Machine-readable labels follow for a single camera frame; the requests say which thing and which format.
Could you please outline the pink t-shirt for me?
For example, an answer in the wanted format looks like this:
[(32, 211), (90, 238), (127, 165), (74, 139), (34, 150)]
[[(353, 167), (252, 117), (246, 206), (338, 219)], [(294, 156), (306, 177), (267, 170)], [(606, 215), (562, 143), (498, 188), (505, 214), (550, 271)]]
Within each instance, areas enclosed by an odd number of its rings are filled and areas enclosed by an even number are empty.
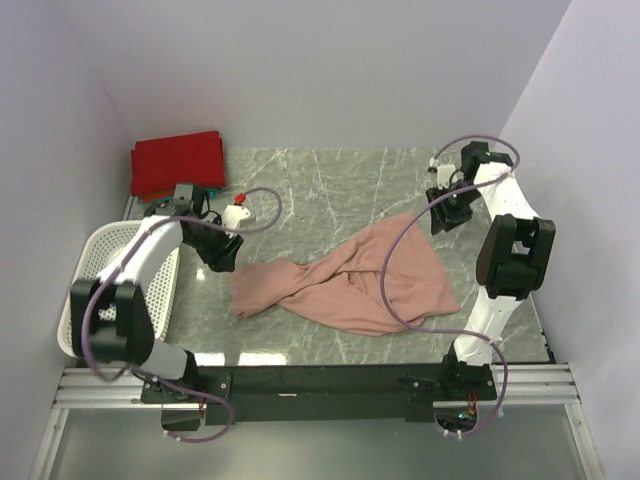
[(278, 305), (349, 333), (380, 337), (460, 309), (427, 236), (409, 214), (359, 231), (324, 257), (297, 264), (287, 257), (244, 266), (230, 275), (239, 319)]

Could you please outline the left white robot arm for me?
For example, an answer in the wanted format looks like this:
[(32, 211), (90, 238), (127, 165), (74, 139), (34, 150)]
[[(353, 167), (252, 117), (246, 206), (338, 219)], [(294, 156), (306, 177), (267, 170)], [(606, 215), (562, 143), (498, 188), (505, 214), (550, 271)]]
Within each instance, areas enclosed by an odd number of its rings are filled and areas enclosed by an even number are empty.
[(200, 388), (195, 357), (158, 339), (145, 294), (157, 271), (180, 245), (190, 246), (214, 272), (232, 272), (243, 238), (236, 233), (251, 217), (240, 194), (223, 212), (209, 210), (201, 187), (180, 184), (169, 200), (150, 205), (138, 231), (98, 275), (70, 289), (71, 342), (96, 363), (120, 362), (163, 378), (176, 401)]

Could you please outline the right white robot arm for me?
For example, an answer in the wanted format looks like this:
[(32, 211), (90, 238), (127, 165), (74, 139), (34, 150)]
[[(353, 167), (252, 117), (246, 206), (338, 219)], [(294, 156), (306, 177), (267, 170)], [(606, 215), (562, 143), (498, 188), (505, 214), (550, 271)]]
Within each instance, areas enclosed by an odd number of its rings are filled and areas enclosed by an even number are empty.
[(515, 177), (520, 156), (507, 142), (486, 135), (468, 135), (460, 165), (443, 164), (432, 157), (429, 170), (437, 185), (426, 191), (431, 233), (450, 231), (472, 216), (472, 204), (481, 199), (491, 225), (475, 266), (478, 294), (465, 328), (457, 335), (441, 371), (444, 395), (460, 399), (474, 386), (468, 368), (483, 368), (493, 360), (512, 314), (545, 278), (556, 235), (553, 221), (542, 218), (526, 200)]

